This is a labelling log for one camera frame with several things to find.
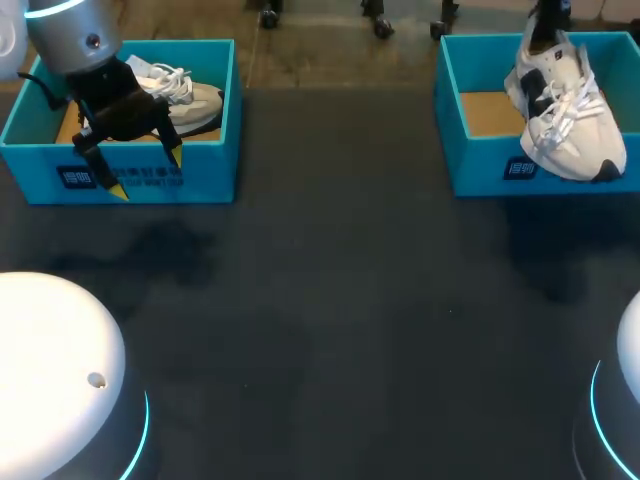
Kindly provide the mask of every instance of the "shoelace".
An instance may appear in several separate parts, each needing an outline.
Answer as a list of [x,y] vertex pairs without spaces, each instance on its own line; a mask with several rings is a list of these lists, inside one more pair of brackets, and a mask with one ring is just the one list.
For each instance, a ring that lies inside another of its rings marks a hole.
[[598,95],[593,98],[590,94],[599,94],[595,75],[590,72],[589,77],[579,88],[564,90],[555,88],[552,81],[547,87],[554,102],[541,115],[552,115],[551,123],[541,134],[542,145],[549,151],[555,150],[564,142],[577,120],[593,117],[605,112],[604,101]]
[[156,88],[147,89],[152,95],[162,95],[167,97],[170,103],[188,103],[192,99],[193,82],[189,77],[190,71],[185,72],[182,68],[173,68],[164,63],[154,63],[162,71],[155,80],[158,82]]

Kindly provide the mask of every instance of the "shoe sole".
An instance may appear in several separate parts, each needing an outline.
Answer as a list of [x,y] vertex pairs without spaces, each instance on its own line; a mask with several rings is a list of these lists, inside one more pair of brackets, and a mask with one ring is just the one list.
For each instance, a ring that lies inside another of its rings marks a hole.
[[[212,132],[222,127],[222,111],[213,116],[204,118],[198,122],[190,123],[188,125],[174,125],[176,133],[180,138],[193,137],[194,135],[199,135],[201,133]],[[151,132],[151,135],[158,140],[160,136],[158,135],[158,131],[154,130]]]

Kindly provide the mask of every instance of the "blue box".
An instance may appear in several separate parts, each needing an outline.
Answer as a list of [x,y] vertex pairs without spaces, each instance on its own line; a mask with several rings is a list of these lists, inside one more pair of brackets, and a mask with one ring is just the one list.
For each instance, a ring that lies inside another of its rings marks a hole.
[[514,66],[522,36],[453,35],[440,43],[435,111],[456,196],[640,191],[640,50],[623,32],[569,36],[574,45],[586,45],[596,81],[623,133],[628,155],[624,177],[590,184],[566,181],[541,168],[527,170],[530,175],[509,175],[514,166],[520,172],[528,161],[520,135],[471,135],[461,94],[504,92],[504,79]]
[[[160,142],[100,144],[112,171],[120,172],[118,178],[129,203],[232,202],[242,120],[242,86],[234,41],[130,41],[125,42],[118,57],[126,60],[132,54],[151,63],[191,70],[194,81],[224,90],[225,104],[220,140],[185,139],[182,171],[171,169]],[[67,94],[63,79],[49,73],[39,58],[31,73],[56,94]],[[127,203],[95,186],[92,180],[87,182],[88,188],[63,182],[65,172],[74,175],[76,170],[87,170],[84,160],[74,155],[73,145],[55,144],[65,113],[65,109],[49,110],[37,85],[25,82],[0,137],[0,153],[27,201],[37,205]],[[133,178],[126,177],[127,172]]]

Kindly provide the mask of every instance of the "gray floor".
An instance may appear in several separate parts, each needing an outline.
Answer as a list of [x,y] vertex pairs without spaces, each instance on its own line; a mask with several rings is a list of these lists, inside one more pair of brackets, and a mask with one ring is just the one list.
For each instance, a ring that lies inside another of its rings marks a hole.
[[[275,31],[258,27],[260,0],[107,1],[127,39],[235,39],[247,87],[420,87],[435,63],[429,21],[438,17],[440,0],[387,0],[396,29],[388,41],[373,36],[360,0],[284,0]],[[461,0],[456,32],[520,31],[532,1]],[[574,17],[597,17],[602,1],[574,0]],[[26,66],[33,57],[31,51]],[[0,85],[0,92],[19,85]]]

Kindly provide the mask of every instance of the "black table surface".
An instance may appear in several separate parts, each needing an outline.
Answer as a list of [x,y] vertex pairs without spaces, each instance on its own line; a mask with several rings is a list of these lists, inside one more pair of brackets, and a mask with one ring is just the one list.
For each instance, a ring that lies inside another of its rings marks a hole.
[[230,206],[29,207],[0,171],[0,269],[112,311],[162,479],[574,478],[574,409],[640,288],[640,197],[455,199],[428,91],[244,110]]

